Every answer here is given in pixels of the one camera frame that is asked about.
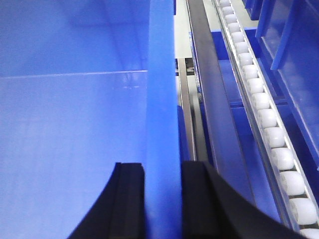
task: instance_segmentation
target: roller conveyor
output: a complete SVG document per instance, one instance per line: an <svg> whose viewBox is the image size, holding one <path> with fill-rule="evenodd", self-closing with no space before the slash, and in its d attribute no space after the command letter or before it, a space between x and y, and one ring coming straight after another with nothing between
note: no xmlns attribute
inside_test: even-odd
<svg viewBox="0 0 319 239"><path fill-rule="evenodd" d="M318 3L185 3L175 85L174 1L1 2L0 239L319 238Z"/></svg>

